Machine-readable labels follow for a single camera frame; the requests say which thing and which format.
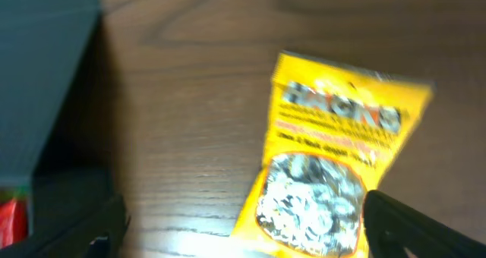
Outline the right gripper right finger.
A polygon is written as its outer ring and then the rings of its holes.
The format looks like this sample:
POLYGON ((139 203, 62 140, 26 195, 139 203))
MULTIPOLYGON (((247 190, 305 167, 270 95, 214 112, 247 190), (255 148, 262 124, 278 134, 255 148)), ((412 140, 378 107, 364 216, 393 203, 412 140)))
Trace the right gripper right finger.
POLYGON ((475 258, 485 245, 378 190, 367 193, 364 229, 374 258, 475 258))

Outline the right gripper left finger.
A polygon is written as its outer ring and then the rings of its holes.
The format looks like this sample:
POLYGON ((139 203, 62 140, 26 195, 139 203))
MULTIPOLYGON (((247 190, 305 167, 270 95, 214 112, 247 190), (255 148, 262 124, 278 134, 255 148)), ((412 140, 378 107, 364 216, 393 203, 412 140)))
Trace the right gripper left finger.
POLYGON ((3 258, 118 257, 129 219, 122 196, 116 195, 85 216, 33 233, 1 250, 3 258))

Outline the red Hacks candy bag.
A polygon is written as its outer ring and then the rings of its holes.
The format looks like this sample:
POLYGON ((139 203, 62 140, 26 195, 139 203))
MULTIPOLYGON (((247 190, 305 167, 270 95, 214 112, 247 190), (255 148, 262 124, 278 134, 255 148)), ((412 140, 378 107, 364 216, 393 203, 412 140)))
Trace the red Hacks candy bag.
POLYGON ((1 188, 1 249, 27 237, 27 198, 25 187, 1 188))

